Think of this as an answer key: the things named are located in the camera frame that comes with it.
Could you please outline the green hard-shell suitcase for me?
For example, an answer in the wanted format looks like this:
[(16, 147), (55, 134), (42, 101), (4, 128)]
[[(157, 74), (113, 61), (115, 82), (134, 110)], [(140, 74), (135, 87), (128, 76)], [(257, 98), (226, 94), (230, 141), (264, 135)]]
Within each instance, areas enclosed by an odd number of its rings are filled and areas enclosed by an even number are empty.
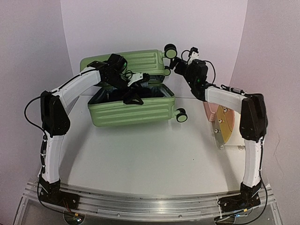
[(164, 59), (173, 60), (178, 52), (174, 44), (167, 44), (164, 50), (140, 50), (121, 52), (125, 58), (121, 76), (125, 80), (141, 72), (143, 79), (133, 83), (127, 90), (120, 90), (101, 81), (100, 89), (89, 100), (88, 109), (96, 127), (132, 125), (175, 118), (179, 123), (188, 119), (186, 110), (176, 109), (175, 94), (164, 85), (171, 69)]

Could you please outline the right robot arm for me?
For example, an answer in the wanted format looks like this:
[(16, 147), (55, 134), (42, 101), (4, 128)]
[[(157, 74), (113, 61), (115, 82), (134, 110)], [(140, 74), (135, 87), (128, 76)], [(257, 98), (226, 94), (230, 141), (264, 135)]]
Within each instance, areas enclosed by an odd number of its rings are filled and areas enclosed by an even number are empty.
[(263, 94), (247, 94), (243, 90), (207, 82), (206, 61), (194, 59), (191, 63), (175, 57), (170, 60), (170, 69), (181, 75), (191, 93), (203, 102), (224, 106), (240, 114), (239, 131), (244, 139), (246, 159), (240, 193), (219, 199), (223, 212), (241, 211), (260, 204), (258, 192), (265, 187), (261, 167), (264, 137), (268, 118)]

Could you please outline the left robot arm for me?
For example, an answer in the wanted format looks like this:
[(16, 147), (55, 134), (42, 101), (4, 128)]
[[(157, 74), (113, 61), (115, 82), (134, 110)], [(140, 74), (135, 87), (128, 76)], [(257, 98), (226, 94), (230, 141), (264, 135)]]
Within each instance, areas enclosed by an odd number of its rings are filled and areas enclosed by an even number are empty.
[(70, 129), (67, 107), (90, 87), (105, 82), (123, 92), (125, 97), (137, 97), (135, 86), (147, 82), (149, 74), (127, 72), (127, 60), (118, 54), (101, 61), (90, 62), (81, 72), (52, 91), (43, 91), (36, 99), (40, 100), (41, 121), (39, 129), (43, 132), (40, 149), (41, 169), (38, 175), (37, 197), (41, 205), (63, 207), (71, 214), (78, 208), (79, 195), (60, 189), (60, 151), (65, 134)]

